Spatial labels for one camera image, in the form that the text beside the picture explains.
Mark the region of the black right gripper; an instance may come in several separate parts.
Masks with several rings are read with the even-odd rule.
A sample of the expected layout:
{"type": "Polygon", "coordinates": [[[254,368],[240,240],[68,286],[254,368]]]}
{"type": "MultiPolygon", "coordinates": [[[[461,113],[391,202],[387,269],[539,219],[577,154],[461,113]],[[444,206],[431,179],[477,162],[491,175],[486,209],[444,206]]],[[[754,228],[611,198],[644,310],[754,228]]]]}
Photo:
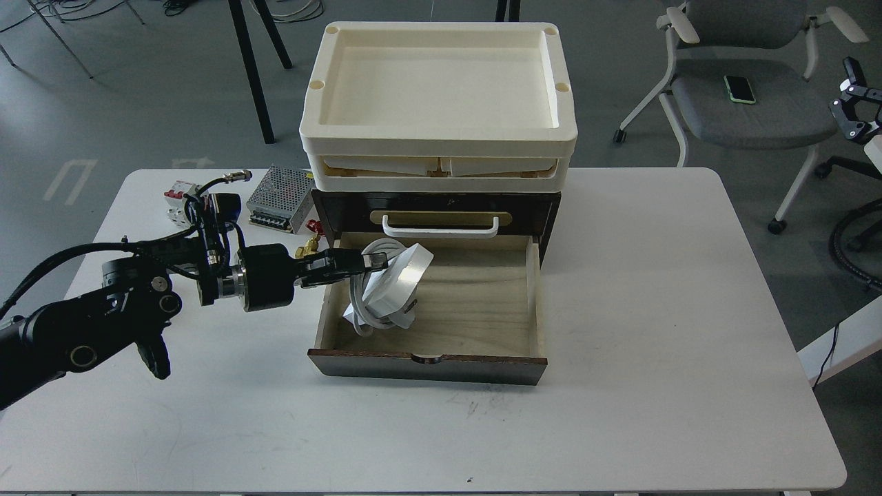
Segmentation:
{"type": "Polygon", "coordinates": [[[869,87],[860,63],[847,56],[842,61],[847,78],[840,84],[840,95],[829,104],[829,109],[849,141],[863,144],[864,154],[870,163],[881,172],[881,90],[869,87]],[[872,103],[878,107],[876,115],[869,121],[857,115],[859,103],[872,103]]]}

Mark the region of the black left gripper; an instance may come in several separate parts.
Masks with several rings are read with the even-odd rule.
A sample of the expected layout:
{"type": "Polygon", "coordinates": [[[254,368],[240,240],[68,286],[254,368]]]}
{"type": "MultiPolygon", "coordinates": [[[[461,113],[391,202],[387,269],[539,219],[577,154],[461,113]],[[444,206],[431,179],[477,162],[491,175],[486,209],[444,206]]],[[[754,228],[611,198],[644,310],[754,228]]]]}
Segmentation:
{"type": "MultiPolygon", "coordinates": [[[[387,269],[383,252],[363,254],[360,250],[324,250],[299,258],[304,271],[297,273],[303,289],[387,269]]],[[[234,279],[246,313],[291,304],[295,296],[295,260],[283,244],[251,245],[237,252],[234,279]]]]}

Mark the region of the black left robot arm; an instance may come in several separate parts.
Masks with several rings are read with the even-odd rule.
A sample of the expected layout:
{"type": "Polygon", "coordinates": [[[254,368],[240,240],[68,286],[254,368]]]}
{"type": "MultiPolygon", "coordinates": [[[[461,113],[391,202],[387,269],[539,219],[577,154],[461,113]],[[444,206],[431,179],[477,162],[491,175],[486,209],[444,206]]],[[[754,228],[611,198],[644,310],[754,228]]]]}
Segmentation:
{"type": "Polygon", "coordinates": [[[38,280],[60,264],[98,251],[122,251],[102,265],[102,285],[76,298],[51,302],[2,324],[1,403],[7,408],[66,373],[85,373],[135,344],[160,380],[170,374],[163,330],[183,307],[171,274],[194,280],[201,304],[237,296],[246,311],[286,307],[296,287],[331,285],[388,266],[381,252],[328,249],[300,258],[281,244],[246,245],[238,226],[240,198],[209,194],[217,183],[249,181],[249,170],[183,192],[189,227],[141,242],[73,246],[35,267],[2,305],[7,314],[38,280]]]}

